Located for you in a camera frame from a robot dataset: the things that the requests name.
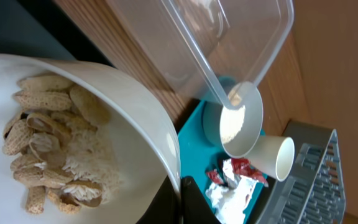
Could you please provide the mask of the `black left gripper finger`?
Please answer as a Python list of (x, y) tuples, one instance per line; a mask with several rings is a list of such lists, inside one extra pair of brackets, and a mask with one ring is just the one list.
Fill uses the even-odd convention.
[(184, 224), (220, 224), (191, 176), (181, 179), (181, 209)]

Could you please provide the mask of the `white ceramic bowl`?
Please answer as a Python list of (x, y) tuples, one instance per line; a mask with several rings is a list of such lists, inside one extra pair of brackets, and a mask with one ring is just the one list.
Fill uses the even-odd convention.
[[(2, 131), (18, 112), (17, 82), (43, 72), (66, 77), (98, 96), (112, 115), (108, 139), (121, 186), (114, 200), (67, 215), (50, 201), (44, 212), (25, 211), (26, 188), (2, 153)], [(93, 62), (0, 54), (0, 223), (180, 223), (180, 147), (173, 123), (158, 99), (115, 68)]]

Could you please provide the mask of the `grey bowl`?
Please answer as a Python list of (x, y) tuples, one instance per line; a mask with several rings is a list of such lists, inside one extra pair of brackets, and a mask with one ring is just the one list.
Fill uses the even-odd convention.
[(256, 144), (262, 129), (264, 109), (257, 87), (250, 82), (236, 84), (228, 92), (229, 109), (217, 103), (206, 103), (202, 125), (206, 139), (234, 158), (245, 157)]

